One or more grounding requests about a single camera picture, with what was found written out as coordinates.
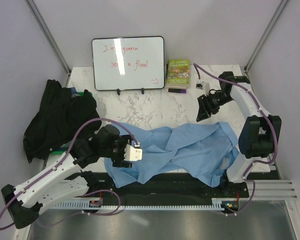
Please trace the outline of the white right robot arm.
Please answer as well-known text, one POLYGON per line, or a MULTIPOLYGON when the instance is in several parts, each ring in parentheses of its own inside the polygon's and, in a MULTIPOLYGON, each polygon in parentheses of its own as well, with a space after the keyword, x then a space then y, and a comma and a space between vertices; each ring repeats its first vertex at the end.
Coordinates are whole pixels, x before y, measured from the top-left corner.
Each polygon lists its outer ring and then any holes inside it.
POLYGON ((231 71, 224 71, 217 80, 220 85, 218 90, 198 97, 196 121, 210 118, 219 112, 221 106, 231 101, 238 105, 245 118, 238 138, 240 153, 219 184, 220 193, 230 197, 237 191, 236 183, 246 179, 254 164, 273 163, 267 157, 277 156, 282 120, 262 106, 246 76, 235 76, 231 71))

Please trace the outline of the light blue long sleeve shirt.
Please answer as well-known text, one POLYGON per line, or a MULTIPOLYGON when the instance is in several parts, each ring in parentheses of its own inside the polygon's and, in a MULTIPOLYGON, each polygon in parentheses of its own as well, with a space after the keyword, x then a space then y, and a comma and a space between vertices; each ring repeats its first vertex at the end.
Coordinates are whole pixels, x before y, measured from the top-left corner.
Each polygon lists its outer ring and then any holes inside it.
POLYGON ((214 188, 239 155, 238 138, 228 122, 151 130, 124 126, 140 143, 142 159, 131 168, 114 167, 111 159, 104 159, 106 172, 117 188, 134 182, 145 184, 155 175, 181 169, 214 188))

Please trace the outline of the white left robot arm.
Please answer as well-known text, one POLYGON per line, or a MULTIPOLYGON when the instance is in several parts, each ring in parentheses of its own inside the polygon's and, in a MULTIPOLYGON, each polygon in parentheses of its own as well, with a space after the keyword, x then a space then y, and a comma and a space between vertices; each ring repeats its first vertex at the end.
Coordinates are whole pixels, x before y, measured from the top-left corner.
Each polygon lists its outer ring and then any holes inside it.
POLYGON ((94 197, 100 192, 99 181, 84 169, 100 158, 109 158, 114 167, 130 168, 141 160, 143 151, 131 132, 121 135, 116 126, 107 124, 91 139, 75 138, 51 166, 31 179, 1 189, 4 211, 12 225, 23 229, 49 208, 73 197, 94 197))

